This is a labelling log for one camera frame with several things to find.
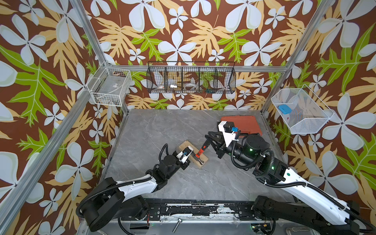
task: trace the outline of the black wire basket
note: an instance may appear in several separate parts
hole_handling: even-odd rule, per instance
[[[187,62],[192,65],[171,65],[175,62],[149,61],[146,73],[149,93],[231,94],[235,91],[234,62]]]

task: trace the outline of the brown wall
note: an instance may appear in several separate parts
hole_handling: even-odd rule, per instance
[[[67,2],[68,5],[61,6],[58,1],[61,8],[58,9],[50,6],[54,1],[44,1],[48,6],[37,1],[32,6],[32,13],[26,6],[32,1],[0,1],[2,202],[22,180],[27,163],[38,157],[55,132],[55,127],[76,102],[82,84],[98,67],[87,49],[83,29],[79,22],[74,21],[76,18],[70,4]],[[64,29],[60,29],[62,34],[57,32],[58,22],[64,23],[62,16],[65,12],[70,12],[68,15],[77,34],[69,27],[68,32],[64,33]],[[40,48],[32,46],[31,56],[27,47],[23,49],[26,43],[24,35],[31,44]],[[103,137],[98,136],[98,143],[94,135],[95,121],[97,126],[103,124],[98,128],[103,131]],[[97,105],[87,104],[8,234],[50,234],[53,231],[49,229],[54,225],[56,235],[76,233],[79,225],[75,214],[76,204],[98,183],[111,149],[110,142],[115,138],[120,121],[119,108],[97,108]],[[81,167],[77,171],[77,164],[87,170]]]
[[[218,59],[221,64],[228,61],[235,62],[235,65],[268,65],[267,59],[262,61],[260,55],[254,60],[251,59],[252,57],[247,59],[255,55],[256,51],[251,50],[254,48],[251,42],[254,42],[257,47],[260,47],[260,43],[263,45],[261,46],[264,48],[263,54],[265,58],[268,56],[271,58],[270,64],[282,65],[294,51],[317,8],[317,2],[311,0],[305,1],[304,4],[303,1],[283,0],[251,2],[248,6],[254,11],[250,14],[253,18],[251,20],[251,17],[247,17],[245,8],[247,4],[238,4],[238,1],[234,0],[156,0],[149,2],[147,6],[124,2],[113,0],[98,4],[92,1],[83,1],[109,62],[121,65],[172,60],[174,52],[168,50],[167,45],[171,44],[172,47],[173,38],[176,39],[175,41],[181,41],[178,48],[184,45],[184,52],[182,52],[184,54],[175,58],[178,61],[192,61],[196,64],[200,61],[215,61],[214,55],[220,53]],[[144,7],[155,8],[158,12],[156,11],[150,16],[143,9],[143,16],[132,15],[138,8]],[[174,15],[175,12],[180,13],[179,7],[182,12],[175,23],[174,19],[177,15]],[[244,10],[238,12],[237,10],[242,7]],[[274,16],[278,17],[275,26],[272,21]],[[235,27],[235,19],[238,18],[240,22],[238,27]],[[160,95],[157,97],[149,95],[141,83],[145,79],[145,73],[137,73],[132,77],[135,84],[129,90],[126,101],[131,108],[135,106],[135,108],[164,109],[171,105],[170,108],[193,109],[196,107],[189,105],[192,105],[192,102],[198,102],[202,103],[199,109],[224,109],[227,105],[232,105],[227,109],[234,107],[260,109],[261,105],[256,105],[255,102],[262,102],[269,94],[273,85],[269,82],[271,76],[273,75],[267,73],[260,73],[257,76],[250,73],[238,74],[236,94],[221,96],[195,93],[184,96],[183,103],[180,100],[181,96]],[[256,90],[262,81],[265,93]],[[249,96],[244,102],[239,101],[240,92],[246,92],[247,89],[249,89],[247,92]]]
[[[346,3],[348,12],[341,12],[340,7],[345,9]],[[358,202],[361,215],[370,218],[373,224],[376,224],[375,6],[372,1],[335,2],[320,24],[320,31],[315,32],[306,46],[306,58],[296,64],[295,70],[302,71],[300,76],[295,76],[299,72],[295,73],[296,78],[291,74],[285,81],[286,88],[310,86],[336,112],[335,117],[317,134],[298,136],[290,134],[273,105],[268,113],[289,165],[327,193]],[[329,18],[350,19],[347,21],[352,25],[336,33],[332,29],[335,25],[327,24],[335,20]],[[310,96],[320,103],[312,92]]]

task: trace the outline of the bolt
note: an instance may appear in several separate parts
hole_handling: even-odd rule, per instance
[[[172,233],[175,233],[177,227],[179,226],[179,224],[180,224],[181,222],[182,222],[182,219],[181,219],[181,218],[177,219],[177,223],[176,223],[176,225],[175,225],[175,227],[174,227],[174,230],[172,230]]]

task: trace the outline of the blue sponge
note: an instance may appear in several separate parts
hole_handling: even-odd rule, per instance
[[[292,112],[289,106],[287,105],[280,105],[278,106],[278,109],[283,113],[283,114],[289,114]]]

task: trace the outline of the white wire basket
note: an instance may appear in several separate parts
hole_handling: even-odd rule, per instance
[[[130,71],[107,67],[98,69],[93,79],[97,79],[90,94],[95,104],[122,106],[125,99],[126,91],[132,80]]]
[[[310,90],[308,87],[284,88],[271,99],[291,134],[315,134],[334,115],[312,90],[307,93],[305,88]],[[287,108],[289,113],[282,112],[286,106],[290,108]]]

